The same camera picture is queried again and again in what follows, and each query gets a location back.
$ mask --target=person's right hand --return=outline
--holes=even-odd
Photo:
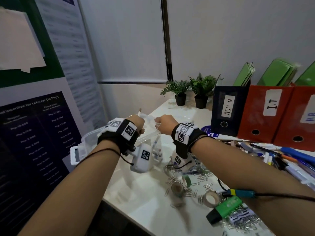
[[[155,125],[156,129],[166,135],[171,135],[174,127],[176,127],[178,124],[172,115],[163,115],[161,117],[157,117],[155,121],[160,123]]]

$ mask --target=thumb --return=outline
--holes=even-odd
[[[157,122],[157,123],[161,123],[162,122],[162,118],[161,117],[157,117],[156,119],[154,119],[155,120],[155,122]]]

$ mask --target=forearm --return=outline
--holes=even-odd
[[[116,144],[102,141],[92,151]],[[102,200],[119,156],[103,151],[76,167],[49,195],[21,230],[24,235],[84,235]]]
[[[210,138],[191,151],[227,186],[259,193],[291,193],[315,197],[309,187],[258,158]],[[242,199],[276,235],[311,235],[315,204],[300,199]]]

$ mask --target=pile of pens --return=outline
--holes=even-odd
[[[263,162],[284,170],[294,176],[302,184],[315,191],[315,157],[289,147],[278,147],[269,143],[254,143],[251,141],[219,140],[225,144],[257,157]]]

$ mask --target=hand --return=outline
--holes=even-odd
[[[136,125],[137,127],[137,131],[140,133],[140,134],[144,134],[144,128],[143,128],[143,125],[144,125],[144,119],[139,117],[138,115],[131,115],[129,116],[128,118],[126,118],[130,121],[132,121],[132,123],[134,125]]]
[[[157,123],[161,123],[155,125],[156,129],[166,135],[171,135],[174,127],[176,127],[178,124],[172,115],[163,115],[162,117],[157,117],[155,121]]]

